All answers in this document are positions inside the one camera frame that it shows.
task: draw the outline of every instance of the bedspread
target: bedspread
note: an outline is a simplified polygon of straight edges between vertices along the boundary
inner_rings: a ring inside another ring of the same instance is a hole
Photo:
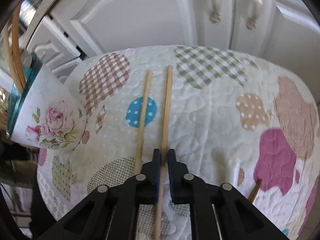
[[[316,104],[292,72],[243,53],[198,46],[127,49],[82,62],[65,82],[87,111],[80,144],[40,150],[37,180],[49,211],[64,216],[100,184],[132,176],[146,70],[153,71],[142,159],[161,146],[166,70],[173,66],[168,146],[205,182],[231,183],[290,239],[316,195],[320,129]],[[153,237],[155,208],[142,205],[139,239]],[[190,240],[188,205],[164,186],[162,239]]]

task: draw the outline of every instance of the pink patch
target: pink patch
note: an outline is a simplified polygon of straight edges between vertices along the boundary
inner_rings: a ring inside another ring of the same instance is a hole
[[[260,137],[260,157],[253,178],[262,179],[261,190],[278,186],[284,196],[292,186],[296,160],[282,130],[268,129]]]
[[[299,171],[296,170],[295,182],[296,182],[297,184],[299,184],[299,181],[300,181],[300,173],[299,173]]]
[[[307,221],[307,218],[308,218],[308,216],[309,216],[309,214],[311,212],[312,206],[313,206],[313,204],[315,202],[315,198],[316,198],[316,194],[317,194],[317,188],[318,188],[318,182],[319,182],[319,176],[316,178],[316,181],[315,181],[315,183],[313,185],[313,188],[311,190],[310,196],[308,198],[308,201],[307,201],[307,204],[306,204],[306,216],[305,216],[304,221],[303,221],[303,223],[302,223],[302,225],[301,225],[301,227],[299,229],[298,234],[301,233],[302,228],[303,228],[305,222]]]
[[[47,149],[45,148],[40,148],[39,150],[39,157],[38,157],[38,164],[40,166],[43,166],[45,163],[45,159],[47,157]]]

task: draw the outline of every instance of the brown checkered patch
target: brown checkered patch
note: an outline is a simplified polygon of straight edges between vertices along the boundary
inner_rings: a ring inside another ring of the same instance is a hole
[[[106,115],[106,110],[105,110],[105,106],[102,106],[102,109],[99,111],[98,115],[97,115],[97,120],[96,120],[96,133],[98,133],[103,125],[103,118]]]
[[[79,93],[85,95],[87,116],[101,100],[112,96],[127,82],[130,74],[128,59],[123,54],[112,53],[103,56],[97,65],[90,68],[79,83]]]

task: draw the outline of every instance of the pink rose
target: pink rose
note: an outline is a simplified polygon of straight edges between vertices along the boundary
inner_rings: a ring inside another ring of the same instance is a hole
[[[36,127],[28,126],[26,128],[25,135],[27,136],[29,141],[36,141],[36,142],[39,141],[39,139],[40,139],[40,128],[41,128],[40,125],[38,125]]]
[[[68,116],[64,101],[49,105],[42,120],[41,133],[49,137],[65,135],[73,128],[74,120]]]

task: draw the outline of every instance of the metal screw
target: metal screw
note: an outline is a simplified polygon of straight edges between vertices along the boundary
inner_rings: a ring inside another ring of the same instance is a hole
[[[222,188],[223,188],[224,190],[229,191],[229,190],[232,190],[232,185],[231,185],[230,183],[223,183],[223,184],[222,184]]]
[[[195,176],[193,176],[192,174],[190,174],[190,173],[187,173],[187,174],[184,174],[184,179],[186,179],[186,180],[193,180],[193,178],[195,177]]]
[[[142,181],[142,180],[145,180],[145,179],[146,179],[146,176],[145,176],[144,174],[138,174],[138,175],[136,176],[136,180]]]
[[[106,185],[100,185],[99,187],[98,187],[98,192],[100,192],[100,193],[104,193],[104,192],[106,192],[108,190],[108,187],[106,186]]]

